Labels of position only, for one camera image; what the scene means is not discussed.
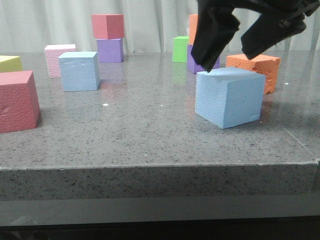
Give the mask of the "black gripper arm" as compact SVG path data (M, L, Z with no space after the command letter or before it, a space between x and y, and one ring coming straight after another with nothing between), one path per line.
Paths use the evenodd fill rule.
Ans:
M319 7L318 0L199 0L197 29L191 55L210 72L226 45L239 30L234 9L261 16L241 37L242 51L251 60L277 43L302 33L305 16Z

